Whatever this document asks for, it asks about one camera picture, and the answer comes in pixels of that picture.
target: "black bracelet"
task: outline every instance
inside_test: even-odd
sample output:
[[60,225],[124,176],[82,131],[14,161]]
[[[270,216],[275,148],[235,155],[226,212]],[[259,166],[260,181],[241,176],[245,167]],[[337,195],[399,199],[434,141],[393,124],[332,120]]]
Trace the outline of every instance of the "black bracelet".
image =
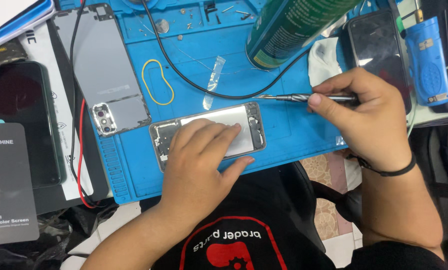
[[381,176],[385,176],[385,177],[404,175],[404,174],[408,173],[410,170],[412,170],[416,163],[414,153],[412,153],[411,163],[404,169],[401,169],[398,171],[378,171],[378,170],[373,169],[372,166],[365,159],[363,159],[360,156],[354,156],[353,154],[349,154],[349,156],[346,157],[346,159],[348,159],[348,160],[353,159],[353,158],[356,158],[357,161],[359,161],[359,165],[361,167],[375,171],[376,173],[380,174]]

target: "tape piece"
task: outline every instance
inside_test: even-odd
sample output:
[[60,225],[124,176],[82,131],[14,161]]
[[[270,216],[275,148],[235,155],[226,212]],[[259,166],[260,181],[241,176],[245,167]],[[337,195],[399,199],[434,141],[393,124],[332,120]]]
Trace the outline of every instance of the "tape piece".
[[[218,56],[216,58],[216,63],[214,64],[214,70],[210,75],[209,83],[207,84],[207,90],[211,92],[215,92],[217,88],[217,83],[219,82],[219,77],[221,77],[222,68],[225,64],[225,59]],[[204,100],[202,101],[202,106],[204,109],[209,110],[212,106],[212,102],[214,101],[214,96],[206,94],[204,96]]]

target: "person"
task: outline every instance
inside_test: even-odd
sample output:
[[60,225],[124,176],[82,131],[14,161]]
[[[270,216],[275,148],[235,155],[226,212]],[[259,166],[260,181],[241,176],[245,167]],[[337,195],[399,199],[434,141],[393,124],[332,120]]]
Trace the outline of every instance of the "person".
[[[361,104],[352,110],[326,97],[341,91],[356,93]],[[373,169],[397,172],[411,164],[396,88],[356,68],[313,92],[308,107],[334,124]],[[233,192],[254,158],[243,156],[217,170],[240,130],[206,119],[180,128],[161,201],[107,237],[82,269],[335,269],[280,208]],[[418,166],[398,176],[370,169],[362,174],[364,247],[353,252],[346,269],[444,269],[442,224]]]

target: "red wire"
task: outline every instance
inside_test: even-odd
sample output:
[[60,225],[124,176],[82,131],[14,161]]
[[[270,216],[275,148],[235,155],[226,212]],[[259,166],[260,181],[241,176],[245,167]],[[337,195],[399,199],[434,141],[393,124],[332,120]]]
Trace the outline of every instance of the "red wire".
[[79,147],[80,147],[80,151],[79,151],[79,165],[77,167],[77,188],[79,189],[79,196],[81,201],[89,208],[95,208],[95,206],[91,206],[89,205],[86,200],[84,199],[84,196],[82,195],[81,192],[81,185],[80,185],[80,166],[82,164],[82,118],[84,115],[84,105],[86,104],[85,100],[82,99],[82,105],[80,107],[80,117],[79,117]]

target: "tiled floor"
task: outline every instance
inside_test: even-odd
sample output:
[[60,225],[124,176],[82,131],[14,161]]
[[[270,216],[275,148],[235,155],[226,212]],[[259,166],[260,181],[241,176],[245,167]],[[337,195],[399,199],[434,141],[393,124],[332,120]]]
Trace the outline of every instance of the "tiled floor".
[[[325,184],[341,193],[354,189],[362,182],[361,168],[357,162],[345,160],[340,152],[313,156],[301,160],[301,163],[312,181]],[[110,219],[99,225],[89,239],[69,254],[90,254],[101,241],[139,214],[139,202],[121,205]],[[317,199],[314,221],[326,247],[326,255],[337,268],[345,267],[351,261],[353,250],[362,247],[361,232],[339,215],[333,203],[324,199]],[[62,264],[61,269],[77,270],[84,261],[84,258],[72,256]]]
[[[312,181],[346,193],[362,182],[359,164],[343,158],[340,151],[301,160],[305,171]],[[336,211],[335,205],[328,200],[317,199],[317,232],[326,247],[326,255],[337,268],[348,265],[354,249],[362,247],[362,233],[351,222],[346,221]]]

